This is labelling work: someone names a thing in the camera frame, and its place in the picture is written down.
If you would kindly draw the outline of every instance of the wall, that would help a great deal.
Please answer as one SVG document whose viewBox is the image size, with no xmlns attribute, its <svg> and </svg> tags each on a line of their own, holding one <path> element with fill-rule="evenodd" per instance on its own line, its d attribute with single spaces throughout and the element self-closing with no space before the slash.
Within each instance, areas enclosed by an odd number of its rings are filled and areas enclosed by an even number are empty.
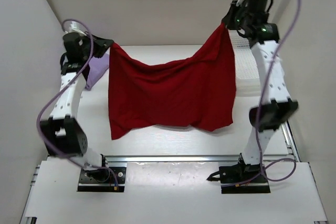
<svg viewBox="0 0 336 224">
<path fill-rule="evenodd" d="M 296 1 L 280 23 L 282 35 Z M 303 0 L 302 13 L 282 50 L 286 83 L 299 101 L 290 121 L 299 154 L 309 161 L 331 223 L 336 223 L 336 0 Z"/>
<path fill-rule="evenodd" d="M 232 0 L 49 0 L 60 20 L 75 17 L 121 45 L 202 44 Z M 281 0 L 275 0 L 275 13 Z"/>
<path fill-rule="evenodd" d="M 18 224 L 46 156 L 38 111 L 60 85 L 62 32 L 46 0 L 0 0 L 0 223 Z"/>
</svg>

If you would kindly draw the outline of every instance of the black mounting plate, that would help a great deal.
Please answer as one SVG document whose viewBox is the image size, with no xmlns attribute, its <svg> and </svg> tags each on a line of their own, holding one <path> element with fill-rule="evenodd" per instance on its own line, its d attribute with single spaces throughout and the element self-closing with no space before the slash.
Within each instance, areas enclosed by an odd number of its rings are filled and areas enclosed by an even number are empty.
<svg viewBox="0 0 336 224">
<path fill-rule="evenodd" d="M 225 187 L 224 185 L 235 183 L 238 184 L 239 182 L 248 180 L 258 174 L 258 172 L 239 174 L 234 172 L 232 168 L 232 166 L 219 167 L 219 177 L 221 179 L 220 186 L 222 188 L 222 194 L 267 194 L 271 192 L 268 180 L 265 179 L 263 175 L 259 175 L 247 184 Z"/>
<path fill-rule="evenodd" d="M 114 178 L 108 179 L 106 182 L 98 182 L 94 178 L 86 176 L 87 171 L 81 170 L 78 180 L 77 191 L 92 191 L 92 192 L 105 192 L 105 193 L 123 193 L 125 191 L 126 181 L 126 167 L 110 166 L 116 174 L 118 179 L 118 190 L 114 188 Z"/>
</svg>

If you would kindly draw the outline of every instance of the red cloth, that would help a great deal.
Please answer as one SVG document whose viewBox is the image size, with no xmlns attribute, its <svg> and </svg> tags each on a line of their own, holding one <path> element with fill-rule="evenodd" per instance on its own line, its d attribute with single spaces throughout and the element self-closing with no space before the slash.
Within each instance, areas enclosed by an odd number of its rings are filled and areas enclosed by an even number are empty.
<svg viewBox="0 0 336 224">
<path fill-rule="evenodd" d="M 154 124 L 206 131 L 232 124 L 235 58 L 221 24 L 190 58 L 149 66 L 114 43 L 110 49 L 112 139 Z"/>
</svg>

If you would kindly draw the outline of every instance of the white basket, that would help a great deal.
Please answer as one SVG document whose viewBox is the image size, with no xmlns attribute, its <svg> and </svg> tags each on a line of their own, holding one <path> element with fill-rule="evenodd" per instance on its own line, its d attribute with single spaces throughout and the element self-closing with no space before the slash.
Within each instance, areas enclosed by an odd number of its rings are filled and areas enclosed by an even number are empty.
<svg viewBox="0 0 336 224">
<path fill-rule="evenodd" d="M 237 96 L 258 96 L 260 95 L 258 68 L 248 40 L 241 38 L 236 31 L 230 31 L 229 34 L 235 52 Z"/>
</svg>

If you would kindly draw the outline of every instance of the purple cable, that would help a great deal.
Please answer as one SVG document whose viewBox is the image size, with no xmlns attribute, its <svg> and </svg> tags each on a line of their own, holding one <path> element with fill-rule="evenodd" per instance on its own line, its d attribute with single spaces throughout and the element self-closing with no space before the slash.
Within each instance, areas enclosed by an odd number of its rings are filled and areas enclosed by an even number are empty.
<svg viewBox="0 0 336 224">
<path fill-rule="evenodd" d="M 253 179 L 255 179 L 256 177 L 258 177 L 260 174 L 263 175 L 267 180 L 269 181 L 272 181 L 272 182 L 280 182 L 280 181 L 283 181 L 287 178 L 289 178 L 290 176 L 293 175 L 293 173 L 295 172 L 296 170 L 296 161 L 292 158 L 281 158 L 281 159 L 278 159 L 276 161 L 273 161 L 271 162 L 269 165 L 267 165 L 265 168 L 263 167 L 263 150 L 261 149 L 261 144 L 260 144 L 260 140 L 259 140 L 259 133 L 258 133 L 258 129 L 259 129 L 259 126 L 260 126 L 260 113 L 261 113 L 261 106 L 263 104 L 263 99 L 264 99 L 264 96 L 265 96 L 265 92 L 266 92 L 266 86 L 268 85 L 268 81 L 269 81 L 269 78 L 270 78 L 270 74 L 272 72 L 272 68 L 273 68 L 273 65 L 274 65 L 274 62 L 276 60 L 276 55 L 278 54 L 280 48 L 282 47 L 282 45 L 285 43 L 287 37 L 289 36 L 289 34 L 292 32 L 298 18 L 299 18 L 299 15 L 300 15 L 300 11 L 301 11 L 301 0 L 298 0 L 298 4 L 297 4 L 297 11 L 295 13 L 295 16 L 294 16 L 294 19 L 290 25 L 290 27 L 288 28 L 287 32 L 285 33 L 283 39 L 281 40 L 281 42 L 279 43 L 277 49 L 275 50 L 273 56 L 272 56 L 272 61 L 269 65 L 269 68 L 268 68 L 268 71 L 267 71 L 267 74 L 266 74 L 266 78 L 265 78 L 265 83 L 264 83 L 264 86 L 262 87 L 262 91 L 261 91 L 261 96 L 260 96 L 260 100 L 259 100 L 259 107 L 257 109 L 257 115 L 256 115 L 256 140 L 257 140 L 257 144 L 258 144 L 258 148 L 259 148 L 259 153 L 260 153 L 260 172 L 255 175 L 254 177 L 248 179 L 248 180 L 245 180 L 245 181 L 242 181 L 242 182 L 239 182 L 239 183 L 234 183 L 234 184 L 229 184 L 229 185 L 224 185 L 222 187 L 228 187 L 228 186 L 236 186 L 236 185 L 242 185 L 242 184 L 246 184 L 246 183 L 249 183 L 251 182 Z M 276 163 L 279 163 L 281 161 L 291 161 L 294 163 L 294 167 L 293 167 L 293 170 L 284 178 L 280 178 L 280 179 L 271 179 L 269 177 L 267 177 L 266 173 L 265 173 L 265 170 L 268 169 L 270 166 L 276 164 Z"/>
<path fill-rule="evenodd" d="M 81 21 L 76 20 L 76 19 L 65 19 L 62 22 L 62 29 L 63 31 L 65 31 L 64 29 L 64 24 L 65 22 L 68 21 L 75 21 L 80 23 L 81 25 L 83 25 L 83 27 L 87 30 L 89 37 L 90 37 L 90 55 L 89 58 L 87 60 L 87 62 L 85 62 L 84 66 L 79 70 L 79 72 L 75 75 L 75 77 L 62 89 L 60 90 L 40 111 L 40 113 L 37 116 L 36 119 L 36 128 L 38 131 L 38 134 L 40 135 L 40 137 L 43 139 L 44 143 L 54 152 L 56 153 L 60 158 L 66 158 L 68 161 L 70 161 L 71 163 L 73 163 L 74 165 L 79 166 L 80 168 L 84 168 L 81 164 L 77 163 L 76 161 L 72 160 L 70 157 L 68 157 L 64 152 L 62 152 L 60 149 L 58 149 L 49 139 L 47 139 L 42 130 L 41 130 L 41 126 L 40 126 L 40 121 L 42 118 L 43 113 L 46 111 L 46 109 L 54 102 L 56 101 L 57 98 L 59 98 L 76 80 L 77 78 L 82 74 L 82 72 L 84 71 L 84 69 L 87 67 L 87 65 L 89 64 L 91 58 L 93 57 L 93 37 L 92 37 L 92 33 L 90 32 L 89 28 L 83 24 Z M 118 187 L 118 180 L 117 177 L 114 173 L 114 171 L 110 168 L 110 167 L 104 167 L 104 166 L 96 166 L 96 165 L 91 165 L 91 164 L 85 164 L 86 166 L 92 167 L 94 169 L 106 169 L 108 170 L 114 177 L 114 186 Z"/>
</svg>

